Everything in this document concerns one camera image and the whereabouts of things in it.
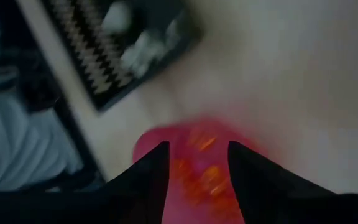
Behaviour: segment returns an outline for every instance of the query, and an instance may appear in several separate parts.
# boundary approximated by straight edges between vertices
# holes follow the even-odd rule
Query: beige floor
[[[358,1],[189,0],[206,35],[97,114],[37,0],[18,0],[107,178],[146,130],[208,113],[335,192],[358,191]]]

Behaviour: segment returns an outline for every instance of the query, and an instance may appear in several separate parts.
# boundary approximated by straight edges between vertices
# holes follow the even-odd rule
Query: floor
[[[103,114],[38,0],[18,2],[108,179],[146,130],[212,114],[290,171],[358,192],[358,1],[188,0],[202,43]]]

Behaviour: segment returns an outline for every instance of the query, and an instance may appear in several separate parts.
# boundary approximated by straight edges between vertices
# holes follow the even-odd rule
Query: black and white rug
[[[156,75],[200,38],[179,0],[42,2],[100,111]]]

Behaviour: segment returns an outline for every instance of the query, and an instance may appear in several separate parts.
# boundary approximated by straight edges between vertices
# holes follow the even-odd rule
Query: pink object
[[[162,223],[244,223],[229,181],[227,148],[252,143],[213,119],[147,131],[138,140],[133,161],[162,141],[170,142],[170,180]]]

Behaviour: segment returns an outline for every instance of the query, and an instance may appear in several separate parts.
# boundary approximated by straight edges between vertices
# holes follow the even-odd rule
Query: red object
[[[244,223],[230,182],[229,141],[255,149],[228,126],[213,120],[147,131],[138,140],[133,162],[162,141],[170,142],[170,180],[162,223]]]

